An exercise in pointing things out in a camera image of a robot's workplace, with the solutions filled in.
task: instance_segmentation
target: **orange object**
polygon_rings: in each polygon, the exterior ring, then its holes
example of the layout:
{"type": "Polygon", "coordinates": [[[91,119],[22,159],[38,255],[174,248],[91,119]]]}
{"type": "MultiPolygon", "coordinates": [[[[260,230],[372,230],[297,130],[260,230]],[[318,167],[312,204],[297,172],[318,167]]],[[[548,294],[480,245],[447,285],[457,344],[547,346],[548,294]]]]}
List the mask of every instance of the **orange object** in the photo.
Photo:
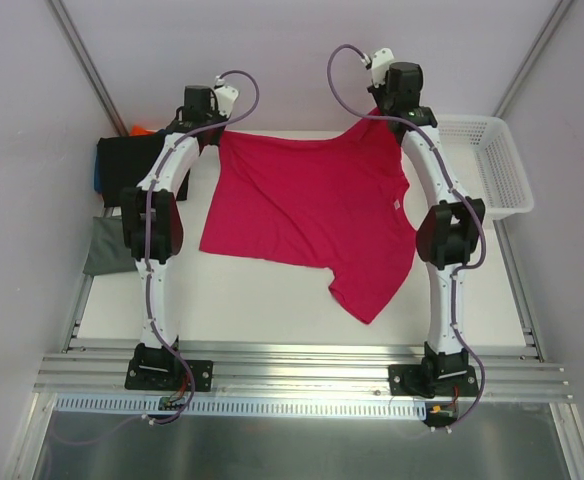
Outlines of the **orange object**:
{"type": "Polygon", "coordinates": [[[156,133],[153,130],[146,130],[143,127],[139,127],[138,125],[134,125],[132,127],[132,130],[130,130],[130,136],[131,137],[139,137],[141,135],[152,135],[153,133],[156,133]]]}

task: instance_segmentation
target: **white basket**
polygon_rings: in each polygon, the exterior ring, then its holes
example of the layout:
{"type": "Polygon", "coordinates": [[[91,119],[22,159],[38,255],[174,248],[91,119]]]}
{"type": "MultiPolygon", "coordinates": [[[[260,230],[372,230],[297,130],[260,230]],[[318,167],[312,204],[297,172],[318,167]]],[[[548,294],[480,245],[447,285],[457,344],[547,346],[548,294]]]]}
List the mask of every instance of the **white basket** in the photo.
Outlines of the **white basket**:
{"type": "Polygon", "coordinates": [[[478,115],[440,115],[437,120],[448,160],[470,196],[483,198],[489,218],[532,210],[532,191],[503,120],[478,115]],[[469,169],[472,160],[476,168],[469,169]]]}

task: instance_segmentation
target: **red t-shirt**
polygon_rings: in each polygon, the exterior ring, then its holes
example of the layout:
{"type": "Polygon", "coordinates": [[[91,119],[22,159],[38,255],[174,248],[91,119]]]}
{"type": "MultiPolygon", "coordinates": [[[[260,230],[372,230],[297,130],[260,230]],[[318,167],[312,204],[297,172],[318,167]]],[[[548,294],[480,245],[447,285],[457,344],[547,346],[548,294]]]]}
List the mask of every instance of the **red t-shirt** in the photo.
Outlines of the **red t-shirt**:
{"type": "Polygon", "coordinates": [[[330,292],[370,323],[407,277],[415,232],[409,184],[383,121],[329,140],[225,132],[201,250],[334,272],[330,292]]]}

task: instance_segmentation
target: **white wall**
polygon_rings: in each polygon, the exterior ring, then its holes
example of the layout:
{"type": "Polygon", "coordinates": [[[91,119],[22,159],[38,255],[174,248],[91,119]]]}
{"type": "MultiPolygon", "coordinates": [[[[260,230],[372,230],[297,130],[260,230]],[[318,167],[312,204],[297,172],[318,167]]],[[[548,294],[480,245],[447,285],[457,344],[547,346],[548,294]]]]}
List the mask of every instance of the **white wall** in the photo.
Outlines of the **white wall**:
{"type": "MultiPolygon", "coordinates": [[[[231,68],[252,73],[261,104],[239,128],[338,130],[352,123],[326,81],[344,42],[390,47],[425,71],[424,101],[439,113],[491,114],[556,0],[66,0],[123,119],[163,127],[186,84],[231,68]]],[[[371,108],[356,55],[335,83],[371,108]]],[[[250,84],[239,100],[252,99],[250,84]]]]}
{"type": "Polygon", "coordinates": [[[584,417],[584,0],[507,118],[536,208],[508,221],[545,346],[565,362],[584,417]]]}
{"type": "Polygon", "coordinates": [[[0,0],[0,475],[85,260],[112,135],[43,0],[0,0]]]}

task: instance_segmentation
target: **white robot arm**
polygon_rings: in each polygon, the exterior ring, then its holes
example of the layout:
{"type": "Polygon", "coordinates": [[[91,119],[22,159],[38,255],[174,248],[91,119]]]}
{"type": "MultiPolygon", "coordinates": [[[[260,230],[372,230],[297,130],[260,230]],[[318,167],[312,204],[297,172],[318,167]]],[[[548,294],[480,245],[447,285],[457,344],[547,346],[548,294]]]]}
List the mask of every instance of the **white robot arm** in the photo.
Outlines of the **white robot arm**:
{"type": "Polygon", "coordinates": [[[135,188],[121,193],[124,241],[141,277],[145,305],[141,342],[126,377],[128,389],[176,390],[181,385],[179,362],[163,348],[168,345],[178,350],[180,327],[179,312],[171,301],[179,295],[174,291],[178,282],[171,278],[172,257],[183,244],[176,193],[203,148],[218,145],[223,127],[217,125],[230,118],[238,96],[239,91],[222,78],[217,78],[213,89],[186,87],[184,105],[167,127],[163,149],[152,169],[135,188]]]}
{"type": "Polygon", "coordinates": [[[368,68],[372,77],[368,91],[381,115],[395,119],[388,126],[412,161],[430,208],[417,231],[417,252],[430,278],[425,356],[417,368],[398,367],[390,375],[400,379],[396,383],[408,394],[432,398],[449,394],[451,387],[459,385],[468,392],[469,383],[474,388],[468,395],[476,396],[474,369],[459,336],[463,334],[464,267],[476,249],[485,205],[481,199],[470,198],[460,185],[443,152],[436,118],[430,108],[420,105],[421,67],[396,62],[392,51],[383,48],[374,53],[368,68]]]}

